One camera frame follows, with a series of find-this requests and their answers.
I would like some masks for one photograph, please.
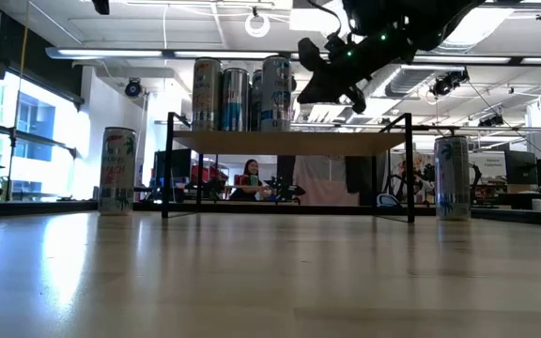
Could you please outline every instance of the dark hair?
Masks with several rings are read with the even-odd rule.
[[[250,171],[248,170],[248,167],[250,166],[250,163],[252,163],[252,162],[256,162],[256,164],[258,164],[258,161],[254,160],[254,159],[248,160],[245,163],[245,167],[243,167],[243,174],[244,175],[251,175]]]

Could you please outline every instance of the tall can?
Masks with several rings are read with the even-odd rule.
[[[443,221],[467,221],[471,216],[469,146],[464,136],[442,137],[435,143],[436,204]]]
[[[281,55],[262,64],[262,131],[289,131],[291,116],[291,64]]]
[[[223,64],[202,57],[193,68],[193,121],[192,131],[217,131],[220,127],[220,98]]]
[[[260,131],[262,119],[262,70],[257,70],[252,75],[252,100],[250,108],[250,131]]]
[[[223,131],[250,129],[250,78],[245,69],[223,73]]]
[[[101,215],[129,215],[135,180],[136,132],[109,127],[103,133],[101,147],[100,198]]]

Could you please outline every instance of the woman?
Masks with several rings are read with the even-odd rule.
[[[243,168],[243,174],[248,177],[258,176],[258,162],[256,160],[248,160],[245,163],[245,167]],[[258,186],[262,186],[262,182],[260,182],[260,179],[258,180]],[[255,187],[236,189],[235,192],[231,194],[231,197],[229,198],[229,200],[255,202],[256,201],[255,195],[259,191],[260,190]]]

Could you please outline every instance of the wooden floor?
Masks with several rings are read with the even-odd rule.
[[[541,337],[541,226],[1,219],[0,337]]]

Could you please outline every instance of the shelf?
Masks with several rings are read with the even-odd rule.
[[[175,131],[200,154],[373,156],[405,142],[404,133]]]

